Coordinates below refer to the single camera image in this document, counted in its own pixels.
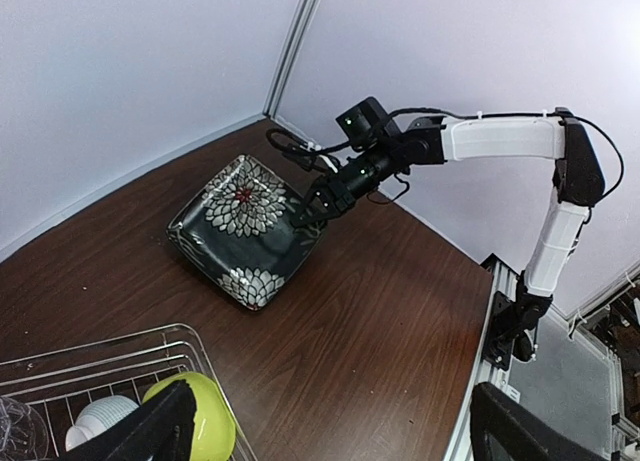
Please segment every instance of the white bowl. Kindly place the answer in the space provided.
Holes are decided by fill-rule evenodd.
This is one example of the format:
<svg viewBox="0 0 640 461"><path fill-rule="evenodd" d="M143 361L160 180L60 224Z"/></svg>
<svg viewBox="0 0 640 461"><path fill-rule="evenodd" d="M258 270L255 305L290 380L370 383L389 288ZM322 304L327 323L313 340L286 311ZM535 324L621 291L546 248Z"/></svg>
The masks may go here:
<svg viewBox="0 0 640 461"><path fill-rule="evenodd" d="M67 431L67 451L104 433L137 407L134 401L119 395L98 399L89 404L80 412L74 426Z"/></svg>

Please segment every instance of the brown tabletop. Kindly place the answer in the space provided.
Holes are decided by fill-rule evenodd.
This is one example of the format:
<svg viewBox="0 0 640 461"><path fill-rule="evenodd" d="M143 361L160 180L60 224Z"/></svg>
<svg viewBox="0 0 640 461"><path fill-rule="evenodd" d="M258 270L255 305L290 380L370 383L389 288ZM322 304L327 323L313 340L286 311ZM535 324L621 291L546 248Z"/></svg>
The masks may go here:
<svg viewBox="0 0 640 461"><path fill-rule="evenodd" d="M1 359L183 322L201 335L259 459L441 460L488 273L401 208L363 201L251 313L165 239L172 216L240 153L304 189L311 177L267 145L269 126L143 176L2 263Z"/></svg>

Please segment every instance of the decorative plate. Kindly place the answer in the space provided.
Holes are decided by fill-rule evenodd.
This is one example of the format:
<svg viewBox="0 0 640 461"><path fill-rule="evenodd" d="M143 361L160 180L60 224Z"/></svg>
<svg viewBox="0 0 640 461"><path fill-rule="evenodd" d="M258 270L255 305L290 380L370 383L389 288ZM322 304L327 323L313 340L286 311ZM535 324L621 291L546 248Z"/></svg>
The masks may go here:
<svg viewBox="0 0 640 461"><path fill-rule="evenodd" d="M258 310L320 240L326 222L290 219L302 197L248 155L220 171L167 226L175 246L239 303Z"/></svg>

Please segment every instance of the dish rack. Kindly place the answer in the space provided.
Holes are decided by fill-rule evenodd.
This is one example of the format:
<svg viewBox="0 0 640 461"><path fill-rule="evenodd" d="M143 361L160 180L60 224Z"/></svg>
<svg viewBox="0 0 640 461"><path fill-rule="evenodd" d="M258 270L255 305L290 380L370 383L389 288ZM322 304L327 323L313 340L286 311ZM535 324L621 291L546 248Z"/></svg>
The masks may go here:
<svg viewBox="0 0 640 461"><path fill-rule="evenodd" d="M80 411L96 399L120 394L141 403L153 384L197 371L214 379L236 423L232 461L256 461L219 383L200 337L184 324L0 363L0 396L31 405L49 429L48 456L65 451L64 439Z"/></svg>

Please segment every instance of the white chrysanthemum pattern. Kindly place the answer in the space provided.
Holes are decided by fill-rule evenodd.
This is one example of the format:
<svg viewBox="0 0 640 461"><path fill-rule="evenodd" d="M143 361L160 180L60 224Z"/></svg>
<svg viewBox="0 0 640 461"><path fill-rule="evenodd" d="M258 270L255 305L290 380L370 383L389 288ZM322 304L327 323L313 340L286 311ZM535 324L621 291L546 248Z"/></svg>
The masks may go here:
<svg viewBox="0 0 640 461"><path fill-rule="evenodd" d="M258 268L253 271L250 268L235 268L229 274L223 274L218 284L244 306L257 311L278 292L284 284L284 278Z"/></svg>
<svg viewBox="0 0 640 461"><path fill-rule="evenodd" d="M205 186L205 219L220 231L259 236L285 210L284 183L249 156L239 156Z"/></svg>

